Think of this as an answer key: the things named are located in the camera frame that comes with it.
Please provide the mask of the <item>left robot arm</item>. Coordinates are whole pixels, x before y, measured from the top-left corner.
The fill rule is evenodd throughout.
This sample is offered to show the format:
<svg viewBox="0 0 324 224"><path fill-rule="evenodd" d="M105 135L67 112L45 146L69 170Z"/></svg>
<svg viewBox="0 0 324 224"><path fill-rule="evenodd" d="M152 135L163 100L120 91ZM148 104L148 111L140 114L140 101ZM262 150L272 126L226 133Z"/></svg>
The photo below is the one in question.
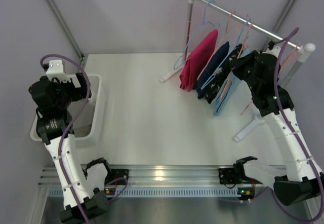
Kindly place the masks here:
<svg viewBox="0 0 324 224"><path fill-rule="evenodd" d="M63 191L64 210L59 214L62 223L90 223L108 210L104 191L111 168L104 158L92 160L82 168L76 155L75 133L68 107L72 102L83 101L85 108L92 96L90 82L82 73L72 78L42 76L28 91L36 103L36 133L50 153Z"/></svg>

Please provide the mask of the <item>light blue trousers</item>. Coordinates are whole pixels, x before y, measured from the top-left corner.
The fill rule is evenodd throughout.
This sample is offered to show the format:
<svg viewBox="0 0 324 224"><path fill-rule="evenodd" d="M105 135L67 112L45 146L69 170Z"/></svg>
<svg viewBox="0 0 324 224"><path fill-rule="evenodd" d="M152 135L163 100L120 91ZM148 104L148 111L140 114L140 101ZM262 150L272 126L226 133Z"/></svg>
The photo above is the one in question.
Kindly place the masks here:
<svg viewBox="0 0 324 224"><path fill-rule="evenodd" d="M243 58L251 53L250 49L243 49L242 52L240 50L241 45L236 46L220 67L216 69L216 75L212 80L210 88L213 98L210 105L214 108L213 116L215 117L221 114L240 83L240 80L230 71L229 67L231 60Z"/></svg>

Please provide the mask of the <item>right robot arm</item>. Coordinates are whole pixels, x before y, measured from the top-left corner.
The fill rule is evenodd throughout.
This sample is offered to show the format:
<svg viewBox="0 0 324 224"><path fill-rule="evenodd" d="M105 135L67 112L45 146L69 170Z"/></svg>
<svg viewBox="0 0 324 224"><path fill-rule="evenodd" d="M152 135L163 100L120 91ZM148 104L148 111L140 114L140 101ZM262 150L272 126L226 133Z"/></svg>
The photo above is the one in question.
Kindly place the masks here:
<svg viewBox="0 0 324 224"><path fill-rule="evenodd" d="M252 156L237 160L233 167L239 181L255 179L270 187L283 205L290 206L320 195L323 171L317 164L311 168L313 158L299 130L294 104L289 93L275 84L276 62L275 55L258 52L229 61L233 74L248 85L253 104L279 147L286 171L263 165Z"/></svg>

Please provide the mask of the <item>pink wire hanger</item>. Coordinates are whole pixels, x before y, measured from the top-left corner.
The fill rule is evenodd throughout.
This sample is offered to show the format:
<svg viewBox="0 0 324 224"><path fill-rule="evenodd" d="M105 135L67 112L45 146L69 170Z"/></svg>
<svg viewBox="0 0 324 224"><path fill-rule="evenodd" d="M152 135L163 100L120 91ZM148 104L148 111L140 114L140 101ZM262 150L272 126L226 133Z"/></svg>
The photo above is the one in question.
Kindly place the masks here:
<svg viewBox="0 0 324 224"><path fill-rule="evenodd" d="M279 71L282 71L289 64L289 62L297 56L298 51L299 51L299 49L298 48L295 48L289 54L289 56L281 63L281 67L280 67L280 70Z"/></svg>

